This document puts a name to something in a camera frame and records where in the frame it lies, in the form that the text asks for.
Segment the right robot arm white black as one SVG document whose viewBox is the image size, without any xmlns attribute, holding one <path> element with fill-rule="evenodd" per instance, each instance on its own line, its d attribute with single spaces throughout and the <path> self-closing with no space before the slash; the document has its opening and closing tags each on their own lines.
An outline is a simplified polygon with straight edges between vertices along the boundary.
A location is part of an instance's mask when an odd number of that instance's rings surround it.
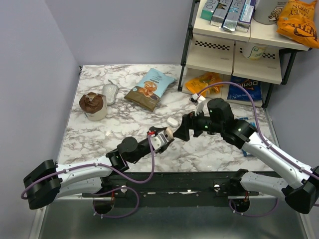
<svg viewBox="0 0 319 239">
<path fill-rule="evenodd" d="M 202 108 L 207 105 L 209 115 Z M 319 198 L 319 169 L 311 167 L 284 152 L 266 139 L 249 122 L 236 119 L 231 106 L 221 98 L 201 102 L 196 111 L 183 115 L 174 137 L 190 140 L 190 130 L 198 137 L 203 132 L 218 133 L 224 141 L 257 157 L 279 177 L 258 175 L 242 170 L 231 180 L 230 191 L 241 195 L 245 191 L 260 192 L 284 200 L 295 211 L 308 214 Z"/>
</svg>

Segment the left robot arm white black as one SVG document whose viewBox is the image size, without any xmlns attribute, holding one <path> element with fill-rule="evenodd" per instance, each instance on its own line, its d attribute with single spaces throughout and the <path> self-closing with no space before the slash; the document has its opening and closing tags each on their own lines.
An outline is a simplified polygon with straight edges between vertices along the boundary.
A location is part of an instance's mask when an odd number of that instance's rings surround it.
<svg viewBox="0 0 319 239">
<path fill-rule="evenodd" d="M 82 193 L 107 196 L 111 185 L 102 178 L 117 174 L 138 184 L 138 180 L 124 175 L 128 164 L 137 163 L 148 154 L 154 158 L 156 153 L 164 152 L 173 140 L 171 128 L 152 126 L 146 139 L 137 141 L 132 136 L 126 137 L 116 149 L 96 159 L 75 164 L 56 164 L 53 160 L 46 160 L 25 176 L 25 189 L 20 197 L 28 201 L 31 210 L 35 210 L 63 196 Z"/>
</svg>

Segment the beige earbud charging case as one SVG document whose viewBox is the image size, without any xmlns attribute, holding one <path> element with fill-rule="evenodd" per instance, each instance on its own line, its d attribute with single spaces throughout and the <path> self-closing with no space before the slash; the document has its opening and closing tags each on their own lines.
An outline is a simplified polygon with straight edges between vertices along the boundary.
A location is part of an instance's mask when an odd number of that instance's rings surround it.
<svg viewBox="0 0 319 239">
<path fill-rule="evenodd" d="M 165 130 L 164 130 L 164 136 L 166 138 L 167 141 L 171 141 L 171 140 L 174 140 L 174 136 L 173 136 L 173 131 L 170 127 L 167 127 Z"/>
</svg>

